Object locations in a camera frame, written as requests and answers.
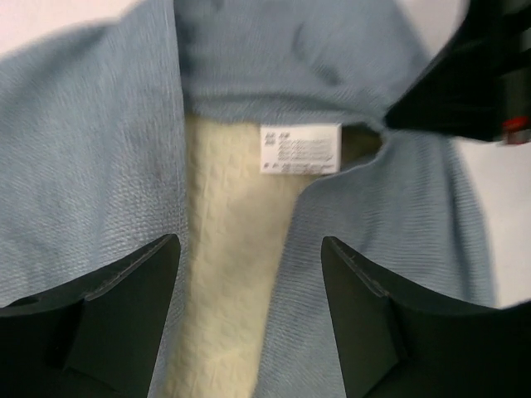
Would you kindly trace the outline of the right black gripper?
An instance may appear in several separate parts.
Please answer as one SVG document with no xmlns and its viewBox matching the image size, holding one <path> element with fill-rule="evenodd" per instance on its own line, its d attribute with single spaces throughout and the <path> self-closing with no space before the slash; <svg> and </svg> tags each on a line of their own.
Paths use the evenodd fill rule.
<svg viewBox="0 0 531 398">
<path fill-rule="evenodd" d="M 530 142 L 530 2 L 469 1 L 456 34 L 388 110 L 392 129 Z"/>
</svg>

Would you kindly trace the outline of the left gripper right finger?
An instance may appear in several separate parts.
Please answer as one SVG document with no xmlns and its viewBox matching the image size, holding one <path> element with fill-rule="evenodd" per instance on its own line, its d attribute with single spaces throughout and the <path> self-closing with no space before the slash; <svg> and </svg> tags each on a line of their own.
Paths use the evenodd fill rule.
<svg viewBox="0 0 531 398">
<path fill-rule="evenodd" d="M 439 294 L 334 237 L 321 261 L 347 397 L 529 396 L 529 303 L 489 308 Z"/>
</svg>

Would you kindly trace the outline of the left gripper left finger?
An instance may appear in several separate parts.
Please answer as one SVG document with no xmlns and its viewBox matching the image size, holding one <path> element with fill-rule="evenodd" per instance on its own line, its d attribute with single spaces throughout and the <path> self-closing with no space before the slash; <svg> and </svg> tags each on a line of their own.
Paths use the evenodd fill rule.
<svg viewBox="0 0 531 398">
<path fill-rule="evenodd" d="M 3 397 L 145 397 L 178 272 L 164 235 L 1 310 Z"/>
</svg>

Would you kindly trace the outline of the striped pillowcase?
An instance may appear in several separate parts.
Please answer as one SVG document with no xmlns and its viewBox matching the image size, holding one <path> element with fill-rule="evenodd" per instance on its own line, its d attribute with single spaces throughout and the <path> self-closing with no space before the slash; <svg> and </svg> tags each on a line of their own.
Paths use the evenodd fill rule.
<svg viewBox="0 0 531 398">
<path fill-rule="evenodd" d="M 495 301 L 454 143 L 384 124 L 429 60 L 388 0 L 142 1 L 3 52 L 1 310 L 176 235 L 145 396 L 166 397 L 188 296 L 186 122 L 254 124 L 260 173 L 313 181 L 295 202 L 251 397 L 344 396 L 325 237 L 452 298 Z"/>
</svg>

